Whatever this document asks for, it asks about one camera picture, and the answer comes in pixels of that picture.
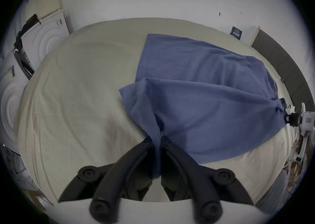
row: mattress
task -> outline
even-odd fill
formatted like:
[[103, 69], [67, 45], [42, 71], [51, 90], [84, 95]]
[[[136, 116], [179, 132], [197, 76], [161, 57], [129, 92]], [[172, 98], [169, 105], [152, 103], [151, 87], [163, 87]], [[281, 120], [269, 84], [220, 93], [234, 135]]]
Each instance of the mattress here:
[[[164, 18], [123, 19], [83, 27], [49, 53], [37, 69], [25, 88], [15, 125], [25, 166], [53, 204], [81, 167], [114, 163], [144, 139], [144, 132], [124, 111], [118, 90], [135, 81], [150, 33], [202, 40], [254, 56], [276, 81], [279, 97], [292, 104], [280, 76], [263, 56], [213, 28]], [[253, 151], [203, 165], [231, 169], [257, 202], [285, 164], [294, 134], [295, 129], [287, 125]], [[153, 200], [166, 198], [161, 195]]]

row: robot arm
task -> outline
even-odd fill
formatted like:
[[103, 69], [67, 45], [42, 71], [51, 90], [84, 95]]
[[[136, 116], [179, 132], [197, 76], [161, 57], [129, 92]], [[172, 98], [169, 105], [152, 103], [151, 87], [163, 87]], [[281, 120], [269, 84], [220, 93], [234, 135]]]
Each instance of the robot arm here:
[[[250, 209], [254, 215], [264, 216], [253, 206], [250, 196], [232, 171], [214, 170], [198, 165], [167, 137], [162, 138], [161, 148], [161, 185], [171, 202], [139, 202], [152, 184], [154, 144], [150, 137], [147, 137], [115, 164], [81, 168], [62, 193], [59, 204], [53, 209], [60, 211], [81, 205], [80, 213], [86, 213], [88, 216], [85, 218], [88, 218], [90, 223], [120, 222], [124, 216], [123, 212], [131, 214], [131, 209], [134, 210], [131, 214], [133, 218], [139, 220], [133, 221], [141, 223], [142, 217], [134, 216], [139, 210], [136, 210], [137, 207], [142, 206], [142, 214], [149, 217], [148, 213], [152, 211], [161, 211], [160, 214], [167, 211], [161, 204], [169, 205], [174, 211], [178, 211], [173, 213], [173, 219], [182, 216], [185, 209], [184, 215], [190, 216], [185, 223], [216, 223], [222, 216], [233, 215], [233, 211], [225, 212], [225, 208], [230, 211], [240, 206]], [[178, 204], [182, 204], [182, 208], [175, 207]]]

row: dark gray headboard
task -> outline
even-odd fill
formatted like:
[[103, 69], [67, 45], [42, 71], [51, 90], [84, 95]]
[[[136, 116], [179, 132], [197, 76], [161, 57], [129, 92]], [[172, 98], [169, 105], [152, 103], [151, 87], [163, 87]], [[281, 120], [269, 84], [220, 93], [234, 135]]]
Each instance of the dark gray headboard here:
[[295, 106], [295, 111], [301, 112], [302, 102], [305, 103], [306, 111], [315, 111], [308, 84], [290, 55], [261, 29], [258, 29], [252, 47], [264, 56], [281, 76]]

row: bed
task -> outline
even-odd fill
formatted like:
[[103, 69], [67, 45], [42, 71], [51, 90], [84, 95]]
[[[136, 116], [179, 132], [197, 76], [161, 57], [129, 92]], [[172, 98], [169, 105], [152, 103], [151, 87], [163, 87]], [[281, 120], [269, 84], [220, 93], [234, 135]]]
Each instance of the bed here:
[[[114, 163], [143, 141], [144, 132], [127, 116], [118, 90], [134, 82], [150, 33], [202, 40], [254, 56], [276, 81], [279, 97], [292, 104], [280, 76], [263, 56], [213, 28], [164, 18], [122, 19], [83, 27], [49, 53], [37, 69], [25, 88], [15, 124], [23, 162], [53, 204], [81, 167]], [[295, 128], [287, 125], [253, 151], [203, 165], [231, 169], [255, 203], [279, 175], [295, 134]], [[165, 195], [154, 200], [164, 201]]]

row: folded cloth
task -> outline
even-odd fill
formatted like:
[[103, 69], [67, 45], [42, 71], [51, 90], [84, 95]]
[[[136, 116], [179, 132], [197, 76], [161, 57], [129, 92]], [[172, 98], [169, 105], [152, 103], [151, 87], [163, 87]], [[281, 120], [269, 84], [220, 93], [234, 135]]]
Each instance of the folded cloth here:
[[251, 151], [285, 126], [285, 100], [264, 64], [203, 41], [149, 34], [136, 82], [119, 91], [156, 145], [155, 176], [162, 135], [203, 164]]

